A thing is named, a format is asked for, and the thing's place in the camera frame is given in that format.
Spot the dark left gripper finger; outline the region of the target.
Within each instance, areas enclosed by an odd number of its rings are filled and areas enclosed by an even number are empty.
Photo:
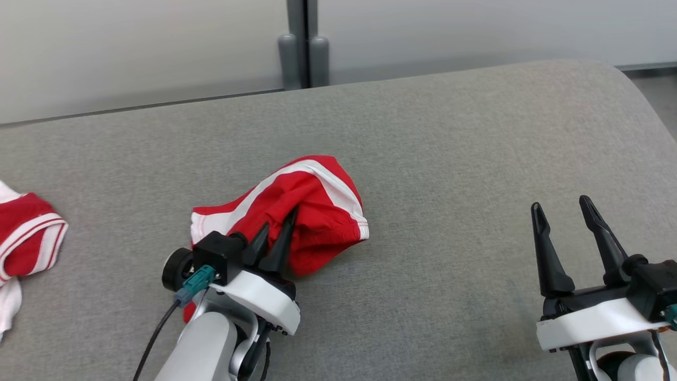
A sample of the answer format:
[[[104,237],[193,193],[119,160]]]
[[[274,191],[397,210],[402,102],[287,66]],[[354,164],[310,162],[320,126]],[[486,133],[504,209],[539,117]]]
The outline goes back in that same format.
[[[258,269],[265,273],[281,274],[288,265],[288,259],[291,251],[291,243],[297,221],[298,208],[294,207],[286,215],[281,224],[281,230],[276,241],[266,257],[261,259]]]
[[[268,254],[268,234],[269,224],[264,223],[261,229],[253,236],[251,241],[246,245],[242,254],[242,262],[245,266],[258,268],[258,265],[264,257]]]

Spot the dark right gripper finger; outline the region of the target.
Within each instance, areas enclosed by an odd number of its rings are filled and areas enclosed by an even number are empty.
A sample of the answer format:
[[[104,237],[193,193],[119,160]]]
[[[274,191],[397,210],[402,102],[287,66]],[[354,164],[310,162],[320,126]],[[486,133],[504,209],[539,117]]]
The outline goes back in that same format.
[[[550,237],[551,225],[538,202],[531,205],[531,218],[540,294],[543,297],[572,294],[575,291],[574,282],[561,265]]]
[[[628,285],[629,276],[623,271],[623,263],[628,258],[624,248],[603,219],[591,198],[581,195],[579,205],[587,228],[594,235],[605,274],[603,282],[609,287]]]

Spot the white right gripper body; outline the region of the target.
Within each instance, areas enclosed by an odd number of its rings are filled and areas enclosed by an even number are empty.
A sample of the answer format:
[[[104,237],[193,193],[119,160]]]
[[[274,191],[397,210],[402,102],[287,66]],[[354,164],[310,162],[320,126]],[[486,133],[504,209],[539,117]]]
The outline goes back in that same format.
[[[628,287],[592,287],[568,296],[547,297],[536,323],[542,350],[553,351],[615,338],[669,324],[643,317],[626,298]]]

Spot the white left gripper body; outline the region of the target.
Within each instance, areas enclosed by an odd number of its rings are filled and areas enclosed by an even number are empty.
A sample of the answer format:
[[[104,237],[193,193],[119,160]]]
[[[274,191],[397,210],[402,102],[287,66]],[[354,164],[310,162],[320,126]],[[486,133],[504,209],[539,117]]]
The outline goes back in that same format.
[[[240,271],[226,285],[211,284],[252,313],[281,327],[288,335],[295,335],[300,325],[300,307],[287,294],[263,277],[247,270]]]

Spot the red shorts with white stripe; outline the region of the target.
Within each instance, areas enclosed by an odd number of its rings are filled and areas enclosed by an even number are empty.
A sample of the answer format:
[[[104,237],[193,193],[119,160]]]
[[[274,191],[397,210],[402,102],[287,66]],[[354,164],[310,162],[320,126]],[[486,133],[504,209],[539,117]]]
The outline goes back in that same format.
[[[370,236],[362,200],[350,176],[336,158],[311,155],[280,167],[232,202],[194,208],[191,243],[194,246],[213,231],[240,232],[252,239],[268,222],[268,242],[274,244],[294,207],[298,215],[283,277],[288,270],[297,277],[310,275]]]

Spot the red Bulls basketball jersey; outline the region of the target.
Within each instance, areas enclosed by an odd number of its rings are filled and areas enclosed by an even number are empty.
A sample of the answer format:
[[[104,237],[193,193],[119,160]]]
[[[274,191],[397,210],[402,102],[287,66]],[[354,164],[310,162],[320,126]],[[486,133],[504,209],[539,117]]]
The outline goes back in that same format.
[[[0,344],[22,304],[20,278],[57,263],[68,228],[50,203],[0,181]]]

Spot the grey cylindrical post foot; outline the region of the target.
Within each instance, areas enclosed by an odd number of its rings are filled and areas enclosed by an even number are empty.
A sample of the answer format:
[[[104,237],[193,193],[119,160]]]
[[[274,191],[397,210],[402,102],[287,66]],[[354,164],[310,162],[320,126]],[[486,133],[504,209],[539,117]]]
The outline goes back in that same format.
[[[309,42],[309,76],[311,87],[330,84],[330,46],[326,37],[314,36]]]
[[[278,38],[282,88],[285,91],[302,89],[297,37],[283,34]]]

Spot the grey partition post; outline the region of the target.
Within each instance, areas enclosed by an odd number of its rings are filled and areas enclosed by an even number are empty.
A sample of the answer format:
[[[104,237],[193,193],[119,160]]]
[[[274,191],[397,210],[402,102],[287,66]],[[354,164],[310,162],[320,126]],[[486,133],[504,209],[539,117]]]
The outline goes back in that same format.
[[[310,40],[317,36],[318,0],[285,0],[288,33],[297,38],[302,89],[310,88],[309,54]]]

